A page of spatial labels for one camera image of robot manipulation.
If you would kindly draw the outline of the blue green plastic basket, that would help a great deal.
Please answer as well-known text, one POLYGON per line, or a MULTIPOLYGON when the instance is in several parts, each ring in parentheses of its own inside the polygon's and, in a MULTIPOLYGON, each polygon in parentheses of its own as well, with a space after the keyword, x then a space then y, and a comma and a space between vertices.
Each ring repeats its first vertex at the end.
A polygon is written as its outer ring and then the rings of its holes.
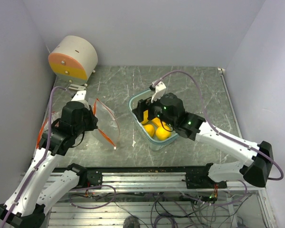
POLYGON ((134 118, 134 123, 137 126, 138 130, 141 132, 143 138, 147 142, 148 146, 154 150, 158 151, 163 147, 174 142, 179 136, 175 132, 168 132, 165 129, 172 130, 172 128, 165 124, 165 122, 160 122, 158 119, 149 120, 147 111, 144 112, 144 120, 139 122, 133 113, 133 109, 137 107, 138 101, 141 99, 146 99, 152 96, 152 91, 150 89, 139 92, 133 95, 129 102, 128 107, 130 113, 134 118))

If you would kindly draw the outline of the clear zip bag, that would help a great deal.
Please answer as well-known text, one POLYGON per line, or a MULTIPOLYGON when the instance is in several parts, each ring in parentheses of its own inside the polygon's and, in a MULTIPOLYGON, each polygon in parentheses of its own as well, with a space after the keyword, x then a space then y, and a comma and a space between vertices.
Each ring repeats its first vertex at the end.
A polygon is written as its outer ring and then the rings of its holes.
POLYGON ((98 98, 89 98, 88 102, 92 107, 92 113, 98 119, 97 129, 92 131, 92 135, 107 148, 116 150, 120 127, 114 111, 98 98))
MULTIPOLYGON (((51 124, 58 118, 61 117, 61 111, 53 111, 52 114, 51 114, 51 124)), ((48 129, 48 117, 45 119, 45 121, 43 122, 41 128, 40 128, 40 131, 39 131, 39 134, 38 134, 38 137, 37 137, 37 142, 36 142, 36 149, 38 148, 38 143, 40 142, 41 140, 41 137, 42 137, 42 134, 45 130, 48 129)))

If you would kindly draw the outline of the clear zip top bag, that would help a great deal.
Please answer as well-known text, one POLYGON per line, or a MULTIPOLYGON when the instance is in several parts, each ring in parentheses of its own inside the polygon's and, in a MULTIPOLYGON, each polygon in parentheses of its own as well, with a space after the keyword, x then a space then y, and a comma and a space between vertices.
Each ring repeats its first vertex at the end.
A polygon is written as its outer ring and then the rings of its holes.
MULTIPOLYGON (((53 111, 52 114, 51 114, 51 124, 58 118, 61 117, 61 111, 53 111)), ((37 137, 37 142, 36 142, 36 149, 38 148, 38 143, 40 142, 41 140, 41 137, 42 137, 42 134, 45 130, 48 129, 48 117, 45 119, 45 121, 43 122, 41 128, 40 128, 40 131, 39 131, 39 134, 38 134, 38 137, 37 137)))

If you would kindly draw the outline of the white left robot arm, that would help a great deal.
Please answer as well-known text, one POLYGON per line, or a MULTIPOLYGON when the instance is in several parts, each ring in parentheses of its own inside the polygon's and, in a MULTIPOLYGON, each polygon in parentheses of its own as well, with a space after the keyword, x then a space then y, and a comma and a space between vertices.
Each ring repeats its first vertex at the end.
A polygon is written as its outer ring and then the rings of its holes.
POLYGON ((61 117, 43 133, 36 156, 12 196, 0 204, 0 219, 15 228, 39 228, 53 205, 69 190, 87 184, 87 169, 71 164, 58 180, 45 188, 52 171, 78 136, 97 129, 98 119, 86 100, 70 101, 61 117))

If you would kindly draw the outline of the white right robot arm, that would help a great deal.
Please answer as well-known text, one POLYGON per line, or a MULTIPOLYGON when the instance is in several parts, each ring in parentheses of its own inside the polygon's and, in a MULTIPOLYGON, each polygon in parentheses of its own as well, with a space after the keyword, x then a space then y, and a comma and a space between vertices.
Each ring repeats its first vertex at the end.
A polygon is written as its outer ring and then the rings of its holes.
POLYGON ((173 93, 165 94, 157 101, 150 97, 141 99, 132 109, 136 119, 141 122, 143 113, 150 119, 159 118, 170 125, 183 138, 211 145, 236 158, 236 162, 211 164, 209 170, 200 176, 200 183, 205 188, 216 182, 241 180, 263 188, 269 179, 273 166, 272 145, 266 141, 250 142, 227 133, 203 117, 187 112, 183 101, 173 93))

